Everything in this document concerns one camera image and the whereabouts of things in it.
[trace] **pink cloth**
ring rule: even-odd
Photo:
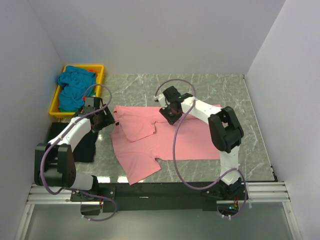
[[[177,124],[170,125],[159,113],[159,107],[117,105],[113,114],[119,122],[111,133],[113,148],[130,185],[161,169],[156,158],[173,160]],[[179,129],[175,154],[176,160],[220,159],[209,126],[191,115]]]

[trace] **yellow plastic basket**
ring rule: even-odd
[[[85,70],[93,70],[96,73],[96,80],[95,83],[96,84],[102,84],[102,81],[104,80],[104,70],[105,67],[103,65],[86,65],[86,64],[69,64],[67,66],[75,66],[81,69],[85,69]],[[95,91],[95,95],[97,97],[100,96],[101,93],[101,86],[95,86],[93,91]],[[75,113],[74,112],[60,112],[58,110],[59,107],[59,93],[62,91],[62,87],[60,87],[59,85],[57,86],[56,90],[55,90],[55,94],[50,106],[50,110],[49,110],[49,114],[51,116],[55,116],[59,119],[62,118],[71,118]]]

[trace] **blue towel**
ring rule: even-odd
[[[85,105],[83,96],[88,87],[96,83],[96,73],[85,69],[67,66],[58,77],[58,84],[63,88],[59,94],[59,110],[62,112],[76,112]]]

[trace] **marble tabletop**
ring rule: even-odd
[[[105,79],[112,91],[109,105],[155,106],[154,94],[157,87],[168,79],[185,79],[194,84],[198,99],[212,105],[230,106],[234,109],[244,131],[239,151],[239,169],[247,181],[273,181],[273,169],[262,139],[246,83],[240,74],[115,74]],[[191,93],[189,85],[183,82],[170,82],[161,89],[174,85],[181,94]],[[101,97],[107,102],[109,95],[102,91]],[[99,132],[96,141],[96,154],[93,163],[76,163],[77,171],[95,175],[100,182],[127,183],[126,173],[119,164],[111,141],[114,126],[105,127]],[[141,182],[180,182],[173,161],[157,159],[161,170]],[[214,181],[220,174],[219,160],[177,161],[182,177],[188,182]]]

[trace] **cable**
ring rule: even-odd
[[[103,107],[101,107],[101,108],[99,108],[99,109],[97,109],[97,110],[94,110],[94,111],[92,111],[92,112],[89,112],[89,113],[81,116],[80,118],[78,118],[78,119],[77,119],[76,121],[74,121],[73,123],[71,123],[71,125],[65,130],[65,132],[62,133],[62,134],[59,136],[59,138],[58,138],[55,142],[53,142],[53,143],[51,144],[51,146],[49,146],[49,148],[44,152],[44,154],[43,154],[43,156],[42,156],[41,164],[40,164],[40,177],[41,177],[41,181],[42,181],[42,184],[43,184],[44,188],[48,191],[48,193],[50,193],[50,194],[52,194],[52,195],[58,195],[58,194],[64,189],[64,187],[61,187],[58,191],[52,191],[52,190],[49,188],[49,186],[48,186],[48,184],[47,184],[47,182],[46,182],[46,178],[45,178],[45,173],[44,173],[44,171],[45,171],[45,161],[46,161],[46,158],[47,158],[49,152],[51,151],[51,149],[52,149],[55,145],[57,145],[57,144],[61,141],[61,139],[62,139],[64,136],[66,136],[66,135],[70,132],[70,130],[74,127],[74,125],[76,125],[76,124],[77,124],[78,122],[80,122],[82,119],[84,119],[84,118],[86,118],[86,117],[88,117],[88,116],[90,116],[90,115],[93,115],[93,114],[95,114],[95,113],[97,113],[97,112],[100,112],[100,111],[104,110],[104,109],[110,104],[110,102],[111,102],[111,99],[112,99],[111,90],[110,90],[107,86],[105,86],[105,85],[103,85],[103,84],[100,84],[100,83],[96,83],[96,84],[93,84],[93,85],[91,85],[90,87],[88,87],[87,90],[85,91],[83,97],[86,97],[88,90],[89,90],[90,88],[95,87],[95,86],[102,86],[103,88],[107,89],[107,91],[109,92],[109,100],[108,100],[108,102],[107,102]],[[67,190],[71,190],[71,191],[78,191],[77,189],[73,189],[73,188],[66,188],[66,189],[67,189]],[[104,199],[104,200],[109,201],[109,202],[112,202],[112,203],[114,204],[114,212],[113,212],[110,216],[108,216],[108,217],[106,217],[106,218],[103,218],[103,219],[91,219],[91,218],[88,218],[88,217],[85,216],[85,218],[88,219],[88,220],[91,220],[91,221],[94,221],[94,222],[101,222],[101,221],[104,221],[104,220],[108,220],[108,219],[112,218],[112,217],[116,214],[116,212],[118,211],[118,205],[117,205],[117,203],[116,203],[113,199],[111,199],[111,198],[108,198],[108,197],[105,197],[105,196],[93,195],[93,194],[87,193],[87,192],[82,191],[82,190],[79,190],[79,192],[82,193],[82,194],[84,194],[84,195],[93,197],[93,198]]]
[[[203,186],[203,187],[195,187],[195,186],[192,186],[190,184],[188,184],[184,179],[183,177],[181,176],[180,172],[179,172],[179,169],[178,169],[178,166],[177,166],[177,161],[176,161],[176,142],[177,142],[177,136],[178,136],[178,131],[179,131],[179,128],[182,124],[182,122],[184,121],[184,119],[187,117],[187,115],[191,112],[191,110],[195,107],[196,105],[196,89],[195,89],[195,86],[190,83],[189,81],[187,80],[184,80],[184,79],[179,79],[179,78],[174,78],[174,79],[170,79],[170,80],[167,80],[167,81],[164,81],[158,88],[157,90],[155,91],[155,96],[157,96],[157,93],[158,91],[160,90],[160,88],[166,84],[166,83],[169,83],[169,82],[172,82],[172,81],[180,81],[180,82],[184,82],[184,83],[187,83],[191,86],[191,89],[192,89],[192,94],[194,96],[194,100],[192,102],[192,106],[189,108],[189,110],[181,117],[179,123],[178,123],[178,126],[177,128],[175,129],[175,132],[174,132],[174,137],[173,137],[173,146],[172,146],[172,155],[173,155],[173,165],[174,165],[174,169],[176,171],[176,174],[178,175],[179,179],[181,180],[181,182],[183,182],[184,185],[186,185],[188,188],[190,189],[193,189],[193,190],[198,190],[198,191],[202,191],[202,190],[206,190],[206,189],[209,189],[211,188],[212,186],[214,186],[217,182],[219,182],[225,175],[227,175],[228,173],[232,172],[232,171],[238,171],[239,174],[241,175],[242,177],[242,180],[243,180],[243,184],[244,184],[244,202],[243,202],[243,205],[241,206],[241,208],[239,209],[239,211],[233,215],[232,217],[235,217],[238,215],[238,213],[240,213],[244,206],[245,206],[245,203],[247,201],[247,195],[248,195],[248,192],[247,192],[247,185],[246,185],[246,180],[245,180],[245,176],[242,174],[242,172],[237,169],[237,168],[231,168],[229,169],[228,171],[226,171],[224,174],[222,174],[220,177],[218,177],[214,182],[212,182],[211,184],[207,185],[207,186]]]

